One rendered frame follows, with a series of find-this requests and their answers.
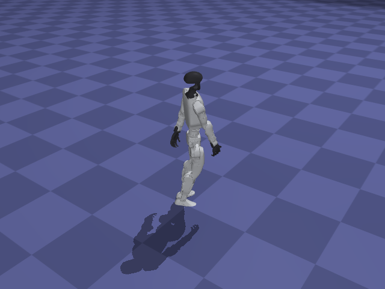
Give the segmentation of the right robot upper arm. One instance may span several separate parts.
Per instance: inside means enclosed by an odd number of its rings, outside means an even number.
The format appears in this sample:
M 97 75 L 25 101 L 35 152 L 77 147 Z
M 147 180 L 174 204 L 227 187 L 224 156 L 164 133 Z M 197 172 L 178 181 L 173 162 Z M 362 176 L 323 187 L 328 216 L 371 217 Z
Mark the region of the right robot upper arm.
M 194 102 L 193 104 L 193 110 L 196 113 L 197 117 L 199 118 L 200 124 L 202 128 L 205 130 L 205 127 L 207 125 L 212 125 L 210 121 L 208 121 L 206 113 L 205 113 L 205 107 L 202 103 L 199 101 Z M 212 126 L 213 127 L 213 126 Z

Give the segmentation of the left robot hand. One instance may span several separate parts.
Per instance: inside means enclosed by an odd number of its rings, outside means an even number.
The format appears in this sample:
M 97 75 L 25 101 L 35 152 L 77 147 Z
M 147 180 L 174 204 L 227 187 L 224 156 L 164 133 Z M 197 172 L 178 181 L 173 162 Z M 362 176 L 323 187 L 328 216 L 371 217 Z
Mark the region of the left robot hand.
M 180 131 L 177 131 L 177 130 L 178 130 L 178 127 L 175 126 L 175 128 L 174 128 L 174 133 L 173 133 L 173 135 L 172 135 L 172 137 L 171 137 L 171 141 L 170 141 L 171 146 L 174 147 L 174 148 L 176 148 L 176 146 L 178 147 L 178 145 L 177 145 L 177 139 L 178 139 L 178 141 L 180 142 L 180 140 L 179 140 L 179 133 L 180 133 Z M 175 145 L 176 145 L 176 146 L 175 146 Z

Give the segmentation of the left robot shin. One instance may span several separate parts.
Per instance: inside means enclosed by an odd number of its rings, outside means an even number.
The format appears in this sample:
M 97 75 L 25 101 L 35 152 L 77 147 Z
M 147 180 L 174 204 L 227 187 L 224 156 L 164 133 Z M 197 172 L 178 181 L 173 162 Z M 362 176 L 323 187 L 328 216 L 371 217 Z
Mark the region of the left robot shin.
M 184 164 L 185 164 L 187 161 L 188 161 L 188 160 L 186 160 L 186 161 L 184 162 Z M 181 178 L 182 183 L 183 183 L 183 174 L 186 172 L 186 170 L 184 169 L 184 164 L 183 164 L 182 178 Z M 182 188 L 181 188 L 181 189 L 182 189 Z

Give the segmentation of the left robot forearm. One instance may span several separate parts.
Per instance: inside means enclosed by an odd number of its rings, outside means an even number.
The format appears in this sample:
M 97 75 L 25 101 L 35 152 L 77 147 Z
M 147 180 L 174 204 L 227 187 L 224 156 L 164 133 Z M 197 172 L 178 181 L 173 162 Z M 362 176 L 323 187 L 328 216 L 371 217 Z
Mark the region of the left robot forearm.
M 177 120 L 177 123 L 175 126 L 178 127 L 178 130 L 177 131 L 181 131 L 182 130 L 182 127 L 184 125 L 184 121 L 185 121 L 185 115 L 183 115 L 180 111 L 179 111 L 179 114 L 178 114 L 178 120 Z M 174 127 L 175 127 L 174 126 Z

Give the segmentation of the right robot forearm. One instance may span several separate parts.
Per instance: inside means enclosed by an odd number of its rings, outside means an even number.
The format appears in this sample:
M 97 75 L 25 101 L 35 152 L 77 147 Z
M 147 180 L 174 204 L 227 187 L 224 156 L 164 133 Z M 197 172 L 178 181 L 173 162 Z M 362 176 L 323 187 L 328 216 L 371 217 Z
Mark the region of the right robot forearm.
M 205 134 L 208 136 L 208 140 L 213 144 L 213 146 L 218 144 L 212 125 L 207 125 L 205 127 Z

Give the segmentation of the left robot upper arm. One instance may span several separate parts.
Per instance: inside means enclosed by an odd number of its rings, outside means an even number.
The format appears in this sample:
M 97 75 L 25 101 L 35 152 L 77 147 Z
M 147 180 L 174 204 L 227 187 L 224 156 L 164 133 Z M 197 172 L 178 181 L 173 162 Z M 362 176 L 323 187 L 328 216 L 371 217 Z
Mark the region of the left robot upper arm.
M 186 90 L 189 90 L 189 88 L 184 88 L 183 91 L 182 91 L 182 94 L 184 94 L 184 92 L 185 92 Z M 182 97 L 182 102 L 181 102 L 180 112 L 184 115 L 184 109 L 183 109 L 183 97 Z

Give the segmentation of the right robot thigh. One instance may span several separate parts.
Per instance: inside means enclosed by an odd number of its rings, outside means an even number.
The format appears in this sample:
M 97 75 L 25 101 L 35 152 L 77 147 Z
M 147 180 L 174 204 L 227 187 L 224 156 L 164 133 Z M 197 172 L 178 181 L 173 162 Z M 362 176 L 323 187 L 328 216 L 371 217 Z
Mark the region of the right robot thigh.
M 190 147 L 190 155 L 192 158 L 191 170 L 186 171 L 183 174 L 183 179 L 185 176 L 192 176 L 193 181 L 199 176 L 202 171 L 203 165 L 205 163 L 205 154 L 203 147 L 199 146 L 198 142 L 194 142 Z

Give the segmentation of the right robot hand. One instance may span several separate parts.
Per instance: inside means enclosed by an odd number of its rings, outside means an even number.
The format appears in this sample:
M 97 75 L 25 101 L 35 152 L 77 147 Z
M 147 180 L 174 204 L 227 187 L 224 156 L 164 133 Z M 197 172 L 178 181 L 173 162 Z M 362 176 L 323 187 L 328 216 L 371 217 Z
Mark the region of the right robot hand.
M 213 148 L 212 149 L 212 151 L 213 151 L 213 157 L 215 156 L 215 155 L 217 155 L 219 152 L 220 152 L 220 148 L 221 148 L 221 146 L 219 146 L 219 144 L 217 144 L 216 146 L 213 146 L 213 144 L 212 143 L 210 143 L 211 144 L 211 147 Z

